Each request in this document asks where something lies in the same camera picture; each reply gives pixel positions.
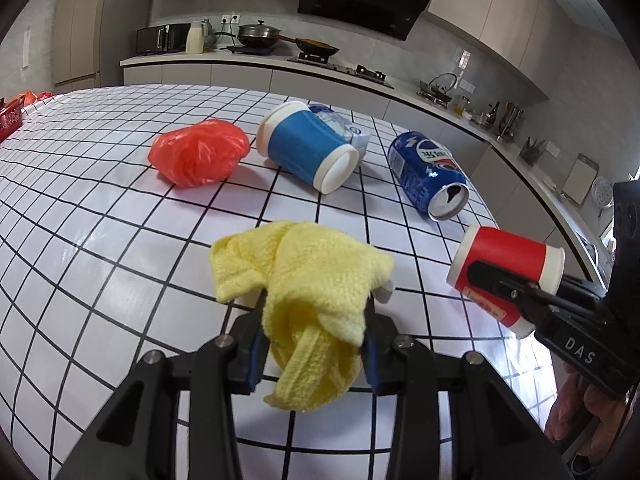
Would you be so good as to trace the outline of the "person's right hand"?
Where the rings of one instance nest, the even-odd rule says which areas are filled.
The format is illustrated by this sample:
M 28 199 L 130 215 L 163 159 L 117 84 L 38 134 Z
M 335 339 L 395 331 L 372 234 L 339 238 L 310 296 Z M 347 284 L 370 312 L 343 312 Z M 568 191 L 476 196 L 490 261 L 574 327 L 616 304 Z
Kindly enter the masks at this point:
M 595 385 L 582 386 L 582 375 L 570 365 L 563 364 L 566 378 L 558 390 L 549 414 L 544 434 L 552 441 L 563 441 L 573 431 L 578 413 L 584 408 L 598 421 L 594 433 L 577 451 L 579 456 L 588 458 L 593 465 L 600 464 L 610 450 L 623 414 L 626 402 L 610 398 Z

